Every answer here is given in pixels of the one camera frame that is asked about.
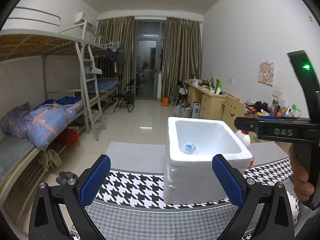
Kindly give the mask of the right hand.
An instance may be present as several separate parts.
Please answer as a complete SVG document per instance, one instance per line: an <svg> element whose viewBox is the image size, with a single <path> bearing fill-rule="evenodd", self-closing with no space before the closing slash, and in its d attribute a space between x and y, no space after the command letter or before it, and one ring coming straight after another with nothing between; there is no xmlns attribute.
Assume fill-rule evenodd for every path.
<svg viewBox="0 0 320 240"><path fill-rule="evenodd" d="M291 181L294 185L296 196L306 202L315 191L315 187L309 182L309 173L301 165L296 155L296 147L292 144L289 148L289 158L292 168Z"/></svg>

